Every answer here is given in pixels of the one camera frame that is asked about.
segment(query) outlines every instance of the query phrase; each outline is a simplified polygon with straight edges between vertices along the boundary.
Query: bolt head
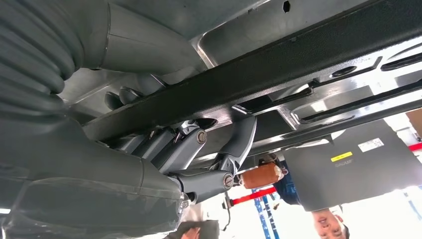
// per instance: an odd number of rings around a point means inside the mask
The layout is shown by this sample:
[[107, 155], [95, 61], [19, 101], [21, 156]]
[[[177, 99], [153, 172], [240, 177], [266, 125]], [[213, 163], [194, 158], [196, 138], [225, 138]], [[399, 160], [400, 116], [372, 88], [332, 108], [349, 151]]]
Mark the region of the bolt head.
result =
[[227, 174], [223, 180], [224, 187], [230, 189], [233, 187], [233, 177], [230, 174]]
[[207, 141], [207, 133], [203, 130], [197, 133], [197, 141], [200, 144], [204, 144]]

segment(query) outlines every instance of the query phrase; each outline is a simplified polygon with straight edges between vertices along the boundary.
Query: orange container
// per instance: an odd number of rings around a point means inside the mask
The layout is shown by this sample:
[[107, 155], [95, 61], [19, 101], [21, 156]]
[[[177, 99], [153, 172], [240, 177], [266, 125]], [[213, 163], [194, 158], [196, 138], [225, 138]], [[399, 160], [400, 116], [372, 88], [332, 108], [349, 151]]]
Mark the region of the orange container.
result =
[[283, 178], [281, 169], [275, 163], [267, 163], [240, 175], [247, 189], [264, 187]]

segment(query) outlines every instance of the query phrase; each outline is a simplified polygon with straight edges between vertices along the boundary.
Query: mounting hole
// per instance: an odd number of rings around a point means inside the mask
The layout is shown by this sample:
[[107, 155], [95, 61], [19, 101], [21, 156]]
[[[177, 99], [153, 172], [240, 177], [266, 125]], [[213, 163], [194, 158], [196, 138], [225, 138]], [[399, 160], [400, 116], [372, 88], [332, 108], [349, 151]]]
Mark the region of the mounting hole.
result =
[[283, 3], [283, 11], [284, 11], [284, 13], [290, 12], [290, 2], [289, 1], [285, 1]]
[[202, 129], [211, 128], [218, 123], [216, 119], [210, 119], [210, 118], [196, 119], [196, 122], [198, 123], [199, 127]]
[[338, 70], [338, 71], [332, 73], [332, 75], [330, 75], [330, 77], [344, 76], [344, 75], [349, 74], [350, 72], [356, 70], [356, 68], [357, 68], [356, 66], [346, 67], [344, 69], [341, 69], [341, 70]]

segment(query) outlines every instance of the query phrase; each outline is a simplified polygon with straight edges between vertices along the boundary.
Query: cable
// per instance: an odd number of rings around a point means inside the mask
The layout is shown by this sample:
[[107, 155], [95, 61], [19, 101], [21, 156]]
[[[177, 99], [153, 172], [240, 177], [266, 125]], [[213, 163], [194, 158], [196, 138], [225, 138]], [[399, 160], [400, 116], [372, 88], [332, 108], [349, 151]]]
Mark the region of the cable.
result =
[[228, 222], [227, 225], [225, 225], [223, 232], [225, 232], [225, 230], [227, 229], [228, 225], [230, 225], [230, 221], [231, 221], [231, 215], [230, 215], [230, 208], [227, 207], [227, 213], [228, 213]]

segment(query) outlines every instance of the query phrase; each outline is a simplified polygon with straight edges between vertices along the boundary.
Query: smiling man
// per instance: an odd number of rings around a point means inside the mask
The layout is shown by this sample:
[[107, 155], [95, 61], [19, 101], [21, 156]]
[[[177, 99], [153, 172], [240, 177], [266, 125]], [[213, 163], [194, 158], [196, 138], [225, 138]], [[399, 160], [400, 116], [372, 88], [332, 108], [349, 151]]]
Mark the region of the smiling man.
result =
[[343, 219], [334, 215], [330, 209], [312, 212], [315, 230], [321, 239], [349, 239], [349, 228], [343, 224]]

